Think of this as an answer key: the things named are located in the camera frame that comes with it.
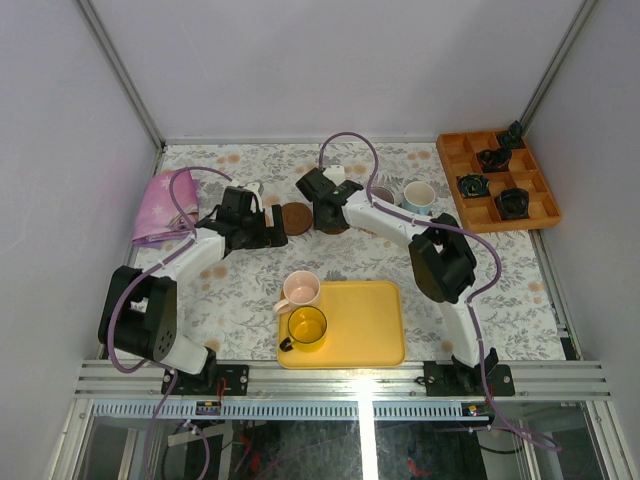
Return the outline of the light pink mug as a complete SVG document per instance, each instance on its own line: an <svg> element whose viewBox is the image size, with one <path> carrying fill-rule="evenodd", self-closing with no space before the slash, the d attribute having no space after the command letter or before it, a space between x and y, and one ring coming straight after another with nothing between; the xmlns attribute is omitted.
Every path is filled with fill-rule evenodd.
<svg viewBox="0 0 640 480"><path fill-rule="evenodd" d="M321 282L309 271L291 273L284 281L284 297L273 306L273 312L281 315L303 306L317 306L321 297Z"/></svg>

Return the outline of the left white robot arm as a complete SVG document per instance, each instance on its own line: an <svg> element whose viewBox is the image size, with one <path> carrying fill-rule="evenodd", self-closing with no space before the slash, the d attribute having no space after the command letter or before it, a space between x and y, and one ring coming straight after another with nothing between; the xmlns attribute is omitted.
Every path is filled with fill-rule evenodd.
<svg viewBox="0 0 640 480"><path fill-rule="evenodd" d="M174 253L147 270L121 266L114 271L98 338L118 371L130 374L154 363L184 375L186 385L197 394L217 387L216 353L178 332L179 291L205 267L236 250L285 246L282 206L276 204L271 210L268 225L257 195L230 186L222 202L193 225Z"/></svg>

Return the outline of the light blue mug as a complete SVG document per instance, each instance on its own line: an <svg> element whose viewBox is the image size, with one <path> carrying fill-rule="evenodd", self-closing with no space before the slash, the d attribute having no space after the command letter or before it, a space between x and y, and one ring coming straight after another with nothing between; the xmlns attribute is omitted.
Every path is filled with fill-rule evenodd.
<svg viewBox="0 0 640 480"><path fill-rule="evenodd" d="M435 191L428 183L413 181L404 188L401 207L411 213L427 216L435 200Z"/></svg>

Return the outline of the purple mug black handle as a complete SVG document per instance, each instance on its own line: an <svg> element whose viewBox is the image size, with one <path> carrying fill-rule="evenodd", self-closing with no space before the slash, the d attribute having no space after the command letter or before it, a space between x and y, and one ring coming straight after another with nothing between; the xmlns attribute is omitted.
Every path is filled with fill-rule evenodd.
<svg viewBox="0 0 640 480"><path fill-rule="evenodd" d="M391 205L395 204L394 195L386 188L375 186L371 189L371 193L374 197L382 202L389 203Z"/></svg>

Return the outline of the brown wooden coaster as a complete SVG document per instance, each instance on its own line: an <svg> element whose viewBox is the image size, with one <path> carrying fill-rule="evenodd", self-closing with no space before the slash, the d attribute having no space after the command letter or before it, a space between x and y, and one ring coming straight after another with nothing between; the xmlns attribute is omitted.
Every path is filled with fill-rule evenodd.
<svg viewBox="0 0 640 480"><path fill-rule="evenodd" d="M340 229L322 229L320 230L320 232L327 234L327 235L340 235L342 233L344 233L347 229L344 228L340 228Z"/></svg>
<svg viewBox="0 0 640 480"><path fill-rule="evenodd" d="M311 209L301 202L290 202L282 206L284 231L287 236L299 236L308 231L313 223Z"/></svg>

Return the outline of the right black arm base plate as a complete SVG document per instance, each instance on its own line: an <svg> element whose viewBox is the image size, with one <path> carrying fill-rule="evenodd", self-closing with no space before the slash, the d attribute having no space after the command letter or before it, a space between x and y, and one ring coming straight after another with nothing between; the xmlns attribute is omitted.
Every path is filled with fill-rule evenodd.
<svg viewBox="0 0 640 480"><path fill-rule="evenodd" d="M423 372L426 393L431 397L485 396L483 382L492 397L515 395L513 375L506 364L486 366L481 372L479 366L429 361L423 363Z"/></svg>

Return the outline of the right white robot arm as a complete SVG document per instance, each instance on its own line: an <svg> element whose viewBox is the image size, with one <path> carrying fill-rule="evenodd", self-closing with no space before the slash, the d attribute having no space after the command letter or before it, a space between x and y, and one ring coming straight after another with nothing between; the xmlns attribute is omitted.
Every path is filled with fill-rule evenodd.
<svg viewBox="0 0 640 480"><path fill-rule="evenodd" d="M316 229L365 229L408 249L415 283L438 304L453 359L461 364L455 372L458 387L472 395L488 387L498 357L484 343L479 320L470 311L477 260L456 220L448 214L409 214L356 182L335 184L318 168L303 175L296 187L312 204Z"/></svg>

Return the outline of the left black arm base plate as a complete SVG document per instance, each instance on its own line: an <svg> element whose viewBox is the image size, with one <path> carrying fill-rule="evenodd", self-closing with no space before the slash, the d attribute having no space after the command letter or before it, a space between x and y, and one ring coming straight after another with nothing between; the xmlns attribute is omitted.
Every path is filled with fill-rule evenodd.
<svg viewBox="0 0 640 480"><path fill-rule="evenodd" d="M242 364L218 364L213 372L200 374L178 373L171 395L240 397L246 396L249 385L249 366Z"/></svg>

